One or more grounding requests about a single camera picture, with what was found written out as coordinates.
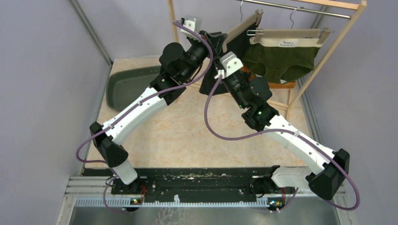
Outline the beige clip hanger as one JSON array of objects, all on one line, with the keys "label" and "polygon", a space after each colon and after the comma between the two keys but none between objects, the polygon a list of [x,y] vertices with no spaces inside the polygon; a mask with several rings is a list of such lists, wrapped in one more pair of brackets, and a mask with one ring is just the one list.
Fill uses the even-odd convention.
[{"label": "beige clip hanger", "polygon": [[261,18],[263,15],[263,10],[255,10],[255,12],[247,17],[245,20],[242,20],[238,25],[227,32],[227,38],[225,39],[222,45],[222,51],[225,53],[227,51],[227,44],[235,39],[238,35],[249,29],[250,26],[259,25]]},{"label": "beige clip hanger", "polygon": [[261,38],[279,38],[279,39],[317,39],[317,44],[323,44],[330,35],[334,33],[328,27],[322,29],[293,29],[294,20],[292,15],[299,9],[305,9],[304,7],[295,8],[290,14],[291,28],[290,29],[259,29],[248,30],[247,36],[252,37],[252,40],[258,42]]}]

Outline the green underwear with cream waistband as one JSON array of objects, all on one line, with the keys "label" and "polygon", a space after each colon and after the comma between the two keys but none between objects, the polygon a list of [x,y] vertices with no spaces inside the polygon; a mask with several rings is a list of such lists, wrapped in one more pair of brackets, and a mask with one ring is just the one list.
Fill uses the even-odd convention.
[{"label": "green underwear with cream waistband", "polygon": [[317,39],[250,39],[242,57],[255,75],[272,83],[294,82],[314,70],[314,60],[323,46]]}]

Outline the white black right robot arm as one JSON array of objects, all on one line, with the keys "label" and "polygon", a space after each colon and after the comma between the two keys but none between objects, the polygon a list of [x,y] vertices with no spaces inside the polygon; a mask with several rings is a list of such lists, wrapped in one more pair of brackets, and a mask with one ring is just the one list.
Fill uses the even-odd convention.
[{"label": "white black right robot arm", "polygon": [[239,108],[244,109],[245,124],[280,143],[305,162],[304,167],[277,166],[265,176],[264,187],[270,193],[281,188],[307,188],[324,200],[331,200],[348,174],[350,154],[344,149],[322,146],[295,128],[267,103],[272,96],[268,83],[261,77],[249,79],[243,63],[234,54],[221,57],[216,65],[222,83]]}]

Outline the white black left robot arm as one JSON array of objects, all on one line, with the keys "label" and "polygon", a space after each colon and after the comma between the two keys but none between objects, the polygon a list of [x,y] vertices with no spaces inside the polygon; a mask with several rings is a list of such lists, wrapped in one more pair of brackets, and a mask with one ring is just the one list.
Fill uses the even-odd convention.
[{"label": "white black left robot arm", "polygon": [[90,125],[95,148],[129,194],[137,193],[141,182],[122,144],[145,120],[179,98],[203,61],[222,52],[228,35],[200,31],[197,36],[201,39],[197,40],[196,36],[190,38],[191,46],[187,51],[177,42],[166,45],[159,58],[159,74],[144,92],[112,119],[103,124],[94,122]]}]

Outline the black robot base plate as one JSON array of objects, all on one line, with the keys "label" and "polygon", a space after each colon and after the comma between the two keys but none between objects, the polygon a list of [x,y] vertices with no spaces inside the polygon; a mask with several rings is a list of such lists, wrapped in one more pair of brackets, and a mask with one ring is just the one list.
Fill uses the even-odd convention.
[{"label": "black robot base plate", "polygon": [[296,187],[271,183],[272,167],[138,168],[138,179],[124,184],[110,169],[86,169],[85,177],[105,177],[107,205],[143,207],[283,207]]}]

